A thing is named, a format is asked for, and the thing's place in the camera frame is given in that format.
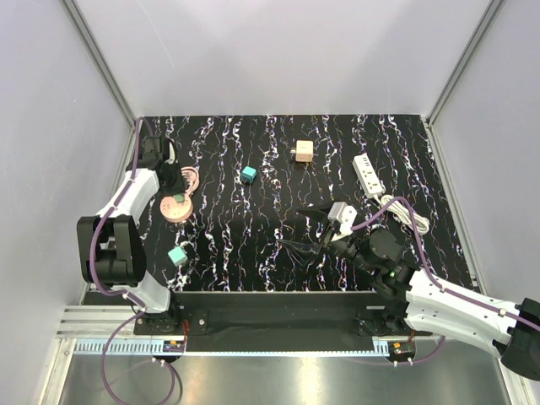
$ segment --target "small cube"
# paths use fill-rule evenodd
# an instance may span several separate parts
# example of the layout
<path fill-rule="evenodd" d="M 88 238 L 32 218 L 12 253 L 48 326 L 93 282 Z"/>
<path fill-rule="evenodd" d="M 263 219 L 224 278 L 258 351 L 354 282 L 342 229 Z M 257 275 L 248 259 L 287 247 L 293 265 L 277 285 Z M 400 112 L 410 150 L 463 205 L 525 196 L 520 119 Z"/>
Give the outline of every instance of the small cube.
<path fill-rule="evenodd" d="M 309 163 L 313 161 L 313 142 L 312 141 L 296 141 L 296 149 L 294 150 L 295 160 L 297 162 Z"/>
<path fill-rule="evenodd" d="M 172 251 L 169 252 L 169 258 L 177 267 L 187 262 L 186 252 L 179 246 L 175 247 Z"/>
<path fill-rule="evenodd" d="M 255 180 L 256 175 L 257 171 L 255 169 L 250 166 L 246 166 L 244 170 L 240 173 L 240 180 L 251 184 Z"/>

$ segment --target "floor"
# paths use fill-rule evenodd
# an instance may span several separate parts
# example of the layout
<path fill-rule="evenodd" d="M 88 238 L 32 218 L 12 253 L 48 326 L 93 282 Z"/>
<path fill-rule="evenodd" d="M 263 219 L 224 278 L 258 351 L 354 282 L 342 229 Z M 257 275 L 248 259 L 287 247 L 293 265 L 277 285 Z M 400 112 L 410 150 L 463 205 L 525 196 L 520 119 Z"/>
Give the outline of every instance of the floor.
<path fill-rule="evenodd" d="M 187 223 L 166 222 L 155 200 L 141 218 L 148 270 L 175 292 L 367 290 L 359 270 L 344 261 L 324 255 L 301 268 L 277 242 L 310 242 L 321 232 L 296 215 L 300 206 L 345 201 L 357 208 L 359 221 L 377 211 L 351 163 L 364 152 L 386 192 L 406 197 L 429 218 L 424 243 L 435 272 L 472 287 L 419 116 L 162 116 L 150 121 L 156 135 L 176 140 L 181 164 L 197 167 L 201 176 Z M 313 163 L 291 159 L 299 139 L 314 142 Z M 246 165 L 257 170 L 251 186 L 239 181 Z M 407 247 L 406 255 L 418 261 L 407 228 L 391 215 L 375 226 L 390 229 Z M 180 269 L 167 257 L 178 245 L 190 258 Z"/>
<path fill-rule="evenodd" d="M 423 351 L 434 346 L 424 342 Z M 169 373 L 154 364 L 127 374 L 142 359 L 106 361 L 109 380 L 121 377 L 114 392 L 132 405 L 157 403 L 170 387 Z M 174 366 L 183 381 L 182 405 L 510 404 L 495 360 L 459 342 L 448 342 L 432 360 L 412 368 L 394 369 L 383 359 L 213 357 L 185 357 Z M 99 369 L 100 356 L 74 356 L 60 403 L 114 403 L 102 388 Z M 173 398 L 169 404 L 178 403 L 177 388 Z"/>

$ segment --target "beige block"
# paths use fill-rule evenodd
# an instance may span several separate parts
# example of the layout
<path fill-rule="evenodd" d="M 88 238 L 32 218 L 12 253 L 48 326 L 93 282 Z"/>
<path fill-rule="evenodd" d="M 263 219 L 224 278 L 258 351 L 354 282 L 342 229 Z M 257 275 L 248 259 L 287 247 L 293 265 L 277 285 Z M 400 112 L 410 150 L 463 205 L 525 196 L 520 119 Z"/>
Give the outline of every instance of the beige block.
<path fill-rule="evenodd" d="M 311 162 L 313 160 L 313 142 L 296 141 L 296 149 L 293 149 L 297 162 Z"/>

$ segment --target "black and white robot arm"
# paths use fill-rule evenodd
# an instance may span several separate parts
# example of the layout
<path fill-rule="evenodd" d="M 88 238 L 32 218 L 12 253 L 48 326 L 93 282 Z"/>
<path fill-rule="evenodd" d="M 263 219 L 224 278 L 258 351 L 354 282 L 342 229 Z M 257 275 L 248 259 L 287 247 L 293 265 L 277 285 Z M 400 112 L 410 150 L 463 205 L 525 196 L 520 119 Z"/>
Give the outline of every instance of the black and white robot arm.
<path fill-rule="evenodd" d="M 353 232 L 356 210 L 345 202 L 298 212 L 326 223 L 315 244 L 281 240 L 300 265 L 329 251 L 364 270 L 373 290 L 387 300 L 380 319 L 371 320 L 374 324 L 368 330 L 375 330 L 378 323 L 389 332 L 410 328 L 437 333 L 481 348 L 508 369 L 540 381 L 538 302 L 524 299 L 517 305 L 428 275 L 402 259 L 404 249 L 389 231 L 375 229 L 367 240 L 357 237 Z"/>
<path fill-rule="evenodd" d="M 147 271 L 137 226 L 144 208 L 156 193 L 168 196 L 185 191 L 176 146 L 166 138 L 147 138 L 138 156 L 135 176 L 132 176 L 132 164 L 128 167 L 124 182 L 113 198 L 95 216 L 82 217 L 77 223 L 83 278 L 94 282 L 89 263 L 92 237 L 99 221 L 114 207 L 96 246 L 95 269 L 99 281 L 110 291 L 126 291 L 137 297 L 145 304 L 146 314 L 172 320 L 177 318 L 171 308 L 173 295 Z M 132 184 L 126 190 L 128 182 Z"/>

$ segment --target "black marble tablecloth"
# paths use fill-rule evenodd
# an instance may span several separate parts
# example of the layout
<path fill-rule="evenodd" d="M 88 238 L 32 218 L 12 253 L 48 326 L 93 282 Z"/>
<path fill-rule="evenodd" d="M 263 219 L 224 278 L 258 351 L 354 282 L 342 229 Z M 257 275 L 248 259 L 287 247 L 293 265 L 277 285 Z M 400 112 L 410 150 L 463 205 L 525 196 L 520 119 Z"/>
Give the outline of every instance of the black marble tablecloth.
<path fill-rule="evenodd" d="M 352 166 L 367 152 L 386 187 L 429 218 L 424 237 L 433 269 L 471 288 L 471 279 L 448 202 L 419 116 L 171 116 L 149 118 L 155 135 L 173 138 L 183 166 L 199 169 L 194 214 L 171 224 L 150 202 L 139 232 L 148 270 L 174 291 L 355 291 L 367 289 L 358 270 L 322 256 L 299 268 L 277 238 L 309 242 L 321 227 L 298 216 L 302 205 L 345 201 L 367 219 L 377 211 Z M 312 140 L 312 164 L 295 163 L 296 140 Z M 240 183 L 249 165 L 257 170 L 251 186 Z M 389 228 L 418 256 L 411 232 L 391 213 L 378 225 Z M 190 260 L 174 268 L 167 252 L 183 246 Z"/>

